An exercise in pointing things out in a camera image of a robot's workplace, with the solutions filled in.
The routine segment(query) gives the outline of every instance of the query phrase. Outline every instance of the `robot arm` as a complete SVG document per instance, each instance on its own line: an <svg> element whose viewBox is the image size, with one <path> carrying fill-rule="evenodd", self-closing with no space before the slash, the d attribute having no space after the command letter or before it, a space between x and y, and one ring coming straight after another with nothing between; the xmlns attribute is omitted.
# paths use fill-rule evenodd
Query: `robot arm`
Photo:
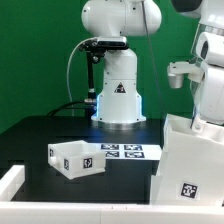
<svg viewBox="0 0 224 224"><path fill-rule="evenodd" d="M224 123L224 2L172 0L172 4L179 13L200 18L192 47L196 63L170 64L168 77L170 82L174 82L174 87L178 86L176 83L183 73L190 73L189 78L197 83L193 94L195 109L191 128L195 132L202 132L206 122L219 125Z"/></svg>
<svg viewBox="0 0 224 224"><path fill-rule="evenodd" d="M101 48L101 39L105 49L103 89L92 124L122 130L142 126L146 117L142 116L141 96L136 89L137 56L131 49L116 46L124 43L117 42L122 36L155 33L161 24L158 6L153 0L91 0L83 8L82 22L97 37L94 45Z"/></svg>
<svg viewBox="0 0 224 224"><path fill-rule="evenodd" d="M141 0L91 0L82 11L82 22L94 36L146 35ZM145 0L145 14L149 33L161 24L161 12L152 0Z"/></svg>

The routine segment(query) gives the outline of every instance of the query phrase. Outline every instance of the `white box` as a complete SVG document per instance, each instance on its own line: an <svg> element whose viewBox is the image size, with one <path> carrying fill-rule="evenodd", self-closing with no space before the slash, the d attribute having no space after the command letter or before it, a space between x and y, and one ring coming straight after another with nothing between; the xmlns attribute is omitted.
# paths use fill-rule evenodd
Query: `white box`
<svg viewBox="0 0 224 224"><path fill-rule="evenodd" d="M68 179L105 171L105 152L85 141L48 145L48 163Z"/></svg>

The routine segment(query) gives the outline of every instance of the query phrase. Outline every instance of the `table surface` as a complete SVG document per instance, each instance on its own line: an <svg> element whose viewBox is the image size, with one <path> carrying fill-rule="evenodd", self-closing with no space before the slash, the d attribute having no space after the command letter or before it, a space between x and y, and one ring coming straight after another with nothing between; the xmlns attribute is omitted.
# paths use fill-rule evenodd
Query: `table surface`
<svg viewBox="0 0 224 224"><path fill-rule="evenodd" d="M48 144L156 144L162 146L163 121L113 131L92 127L83 117L27 117L0 135L0 177L12 165L25 165L25 183L14 201L148 204L151 175L158 161L106 160L106 172L69 180L48 164Z"/></svg>

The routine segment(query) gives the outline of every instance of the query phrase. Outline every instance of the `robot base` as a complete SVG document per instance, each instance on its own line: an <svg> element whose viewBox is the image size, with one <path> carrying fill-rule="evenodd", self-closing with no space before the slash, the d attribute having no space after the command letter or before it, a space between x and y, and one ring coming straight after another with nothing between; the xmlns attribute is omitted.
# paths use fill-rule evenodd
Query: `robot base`
<svg viewBox="0 0 224 224"><path fill-rule="evenodd" d="M146 119L135 122L135 123L106 123L103 121L92 119L92 125L95 127L111 129L111 130L132 130L132 129L145 127Z"/></svg>

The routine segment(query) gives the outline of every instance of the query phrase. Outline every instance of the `green background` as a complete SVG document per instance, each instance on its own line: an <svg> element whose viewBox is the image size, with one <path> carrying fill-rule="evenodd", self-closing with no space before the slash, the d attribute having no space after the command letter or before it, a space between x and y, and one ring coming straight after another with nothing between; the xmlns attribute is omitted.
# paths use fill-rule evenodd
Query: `green background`
<svg viewBox="0 0 224 224"><path fill-rule="evenodd" d="M66 66L73 48L91 37L81 23L84 0L0 1L0 132L24 117L46 115L69 101ZM167 65L191 58L197 20L176 13L170 0L155 1L162 25L151 36L165 113L190 116L189 81L180 90L167 82ZM159 118L160 100L146 37L128 38L138 55L137 89L143 98L143 114ZM95 85L102 88L102 64L94 66ZM73 99L87 95L85 53L78 52L71 67Z"/></svg>

